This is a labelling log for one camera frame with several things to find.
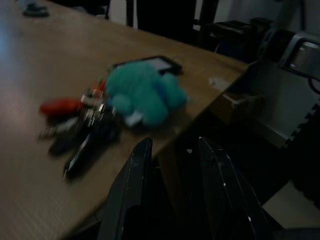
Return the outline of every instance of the plush keychain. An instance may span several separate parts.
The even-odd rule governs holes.
[[[124,116],[129,127],[142,122],[156,127],[187,102],[187,94],[179,87],[178,78],[163,76],[147,62],[132,62],[115,69],[106,84],[108,103]]]

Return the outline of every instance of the wooden table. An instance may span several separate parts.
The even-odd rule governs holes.
[[[27,18],[13,0],[0,1],[0,239],[59,239],[107,198],[133,147],[153,137],[153,156],[171,144],[240,75],[239,61],[164,37],[114,24],[46,2],[50,17]],[[170,116],[162,132],[123,130],[88,173],[63,181],[70,156],[48,156],[52,141],[36,140],[45,126],[39,105],[56,97],[79,97],[109,65],[165,55],[183,64],[180,85],[190,96],[185,112]],[[210,86],[209,78],[223,84]],[[163,161],[163,169],[175,162]],[[168,192],[174,169],[164,172]],[[174,205],[176,196],[170,195]]]

